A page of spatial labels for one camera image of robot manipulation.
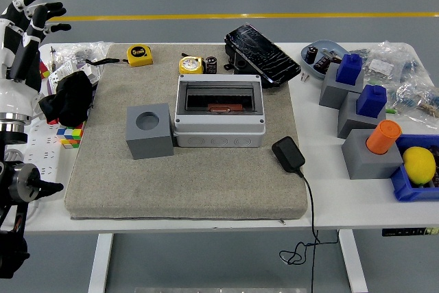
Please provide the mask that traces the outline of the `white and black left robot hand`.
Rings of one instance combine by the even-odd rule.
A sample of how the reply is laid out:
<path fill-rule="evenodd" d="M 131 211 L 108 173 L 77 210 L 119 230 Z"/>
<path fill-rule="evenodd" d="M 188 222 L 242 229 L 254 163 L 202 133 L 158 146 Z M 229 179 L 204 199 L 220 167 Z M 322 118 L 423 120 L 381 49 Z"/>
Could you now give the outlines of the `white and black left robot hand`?
<path fill-rule="evenodd" d="M 66 14 L 61 2 L 13 0 L 1 13 L 1 118 L 28 119 L 40 93 L 40 52 L 45 37 L 69 31 L 49 20 Z"/>

